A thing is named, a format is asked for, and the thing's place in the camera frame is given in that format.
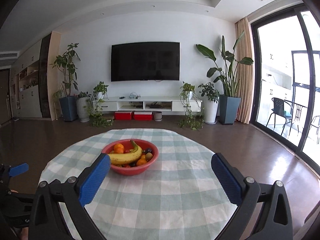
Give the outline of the left hand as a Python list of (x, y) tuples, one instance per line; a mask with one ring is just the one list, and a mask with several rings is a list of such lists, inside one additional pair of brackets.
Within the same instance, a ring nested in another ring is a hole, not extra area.
[(20, 240), (28, 240), (29, 228), (22, 228), (20, 233)]

